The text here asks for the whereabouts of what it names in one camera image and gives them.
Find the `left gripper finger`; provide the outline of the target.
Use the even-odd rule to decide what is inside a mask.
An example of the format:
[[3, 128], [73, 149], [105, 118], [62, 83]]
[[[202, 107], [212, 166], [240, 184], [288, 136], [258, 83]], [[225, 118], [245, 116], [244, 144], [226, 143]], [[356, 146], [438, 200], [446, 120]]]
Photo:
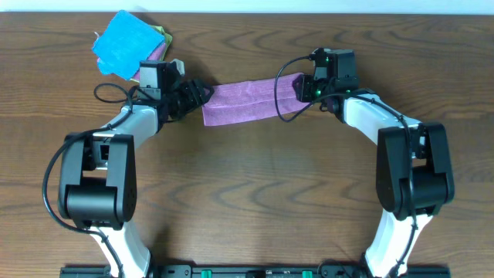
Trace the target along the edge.
[[209, 95], [201, 95], [201, 94], [197, 95], [195, 108], [203, 107], [205, 104], [207, 104], [209, 102], [211, 97], [212, 97], [211, 94], [209, 94]]
[[194, 79], [192, 80], [192, 83], [194, 84], [194, 87], [198, 91], [198, 95], [200, 97], [211, 97], [215, 92], [213, 86], [210, 86], [200, 79]]

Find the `purple microfiber cloth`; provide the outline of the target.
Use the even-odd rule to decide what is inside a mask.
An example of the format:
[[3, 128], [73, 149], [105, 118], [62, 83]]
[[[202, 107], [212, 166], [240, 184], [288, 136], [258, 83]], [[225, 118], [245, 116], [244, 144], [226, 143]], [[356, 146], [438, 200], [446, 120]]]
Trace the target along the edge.
[[301, 110], [306, 105], [296, 99], [292, 85], [298, 75], [214, 86], [214, 94], [202, 107], [204, 125], [238, 124]]

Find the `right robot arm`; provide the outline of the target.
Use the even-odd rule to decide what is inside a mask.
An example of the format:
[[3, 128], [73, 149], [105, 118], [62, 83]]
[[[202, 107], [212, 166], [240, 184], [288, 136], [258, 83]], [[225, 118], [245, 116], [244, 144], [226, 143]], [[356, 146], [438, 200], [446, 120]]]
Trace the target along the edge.
[[296, 99], [319, 104], [377, 146], [375, 185], [383, 208], [373, 242], [356, 265], [331, 263], [323, 277], [449, 277], [446, 266], [409, 266], [424, 227], [455, 194], [445, 127], [422, 123], [359, 85], [354, 51], [315, 49], [313, 74], [293, 81]]

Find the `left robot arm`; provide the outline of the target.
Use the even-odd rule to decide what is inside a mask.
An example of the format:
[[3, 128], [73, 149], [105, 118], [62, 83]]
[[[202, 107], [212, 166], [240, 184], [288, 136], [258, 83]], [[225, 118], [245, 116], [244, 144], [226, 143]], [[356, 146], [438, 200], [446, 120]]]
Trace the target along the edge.
[[122, 89], [122, 107], [100, 128], [69, 134], [49, 162], [61, 163], [58, 212], [64, 228], [92, 236], [108, 266], [66, 266], [62, 277], [149, 277], [151, 251], [132, 218], [137, 204], [136, 150], [167, 123], [205, 105], [215, 90], [184, 80], [184, 64], [144, 60], [140, 81]]

